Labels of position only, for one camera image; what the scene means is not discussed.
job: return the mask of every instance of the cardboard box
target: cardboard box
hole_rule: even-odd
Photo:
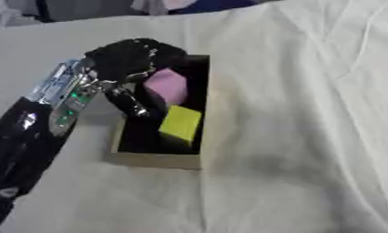
[[[182,106],[199,111],[202,119],[190,151],[164,147],[159,134],[144,134],[158,129],[161,122],[123,119],[117,124],[107,161],[132,167],[200,169],[202,133],[208,98],[209,57],[190,56],[184,65],[172,69],[188,79],[189,97]]]

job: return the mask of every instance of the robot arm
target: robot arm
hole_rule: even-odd
[[[129,39],[60,64],[0,118],[0,224],[51,165],[97,93],[129,117],[150,117],[125,84],[141,82],[186,53],[151,39]]]

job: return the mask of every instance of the pink block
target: pink block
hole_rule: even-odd
[[[171,69],[158,71],[144,83],[144,87],[162,97],[167,107],[180,105],[188,95],[186,77]]]

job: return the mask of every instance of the table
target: table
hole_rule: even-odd
[[[0,29],[0,116],[57,63],[129,37],[210,55],[203,171],[105,163],[82,116],[1,232],[388,232],[388,1]]]

